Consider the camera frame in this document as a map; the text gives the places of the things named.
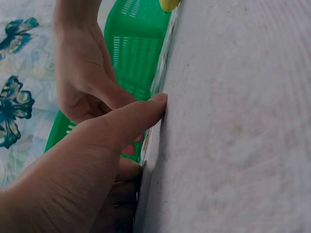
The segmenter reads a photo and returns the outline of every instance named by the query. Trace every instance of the yellow object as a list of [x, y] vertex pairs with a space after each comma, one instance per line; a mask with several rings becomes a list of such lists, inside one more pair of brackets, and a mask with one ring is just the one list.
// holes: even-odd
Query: yellow object
[[162, 10], [165, 12], [171, 12], [178, 6], [180, 2], [180, 0], [159, 0], [159, 1]]

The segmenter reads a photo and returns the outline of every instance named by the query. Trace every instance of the blue butterfly pattern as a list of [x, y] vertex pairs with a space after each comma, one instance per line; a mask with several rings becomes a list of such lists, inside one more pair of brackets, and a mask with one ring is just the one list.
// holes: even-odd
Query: blue butterfly pattern
[[0, 147], [10, 148], [20, 139], [16, 118], [30, 119], [35, 102], [30, 91], [21, 91], [23, 84], [11, 76], [0, 94]]
[[33, 17], [26, 21], [18, 19], [6, 25], [6, 38], [0, 43], [0, 60], [4, 59], [10, 53], [19, 52], [27, 45], [32, 39], [31, 35], [27, 32], [38, 26], [37, 20]]

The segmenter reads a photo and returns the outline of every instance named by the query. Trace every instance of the green plastic basket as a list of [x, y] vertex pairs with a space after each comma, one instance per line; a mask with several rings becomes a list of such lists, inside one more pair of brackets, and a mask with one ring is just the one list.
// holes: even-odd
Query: green plastic basket
[[[104, 37], [118, 83], [137, 100], [150, 98], [170, 16], [162, 11], [158, 0], [117, 0], [107, 18]], [[75, 126], [59, 111], [45, 151]], [[133, 156], [121, 156], [140, 162], [142, 143], [133, 145]]]

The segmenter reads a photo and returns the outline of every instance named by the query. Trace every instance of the floral bedsheet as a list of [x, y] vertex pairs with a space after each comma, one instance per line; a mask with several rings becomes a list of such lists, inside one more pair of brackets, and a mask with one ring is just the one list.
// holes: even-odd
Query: floral bedsheet
[[[103, 1], [99, 25], [115, 0]], [[58, 111], [54, 0], [0, 0], [0, 185], [41, 156]]]

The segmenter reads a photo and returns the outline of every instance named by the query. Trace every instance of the skin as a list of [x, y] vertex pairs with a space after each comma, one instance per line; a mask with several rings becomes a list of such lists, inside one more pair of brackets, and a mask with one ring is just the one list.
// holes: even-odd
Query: skin
[[161, 119], [167, 95], [135, 101], [116, 83], [96, 22], [100, 3], [56, 0], [59, 105], [79, 124], [0, 189], [0, 233], [132, 232], [142, 167], [120, 154]]
[[120, 153], [166, 104], [158, 94], [80, 123], [0, 189], [2, 232], [132, 232], [142, 168]]
[[[60, 110], [73, 122], [102, 116], [135, 98], [116, 81], [97, 23], [101, 0], [57, 0], [53, 14], [55, 77]], [[142, 135], [135, 139], [142, 140]], [[127, 146], [124, 154], [133, 155]]]

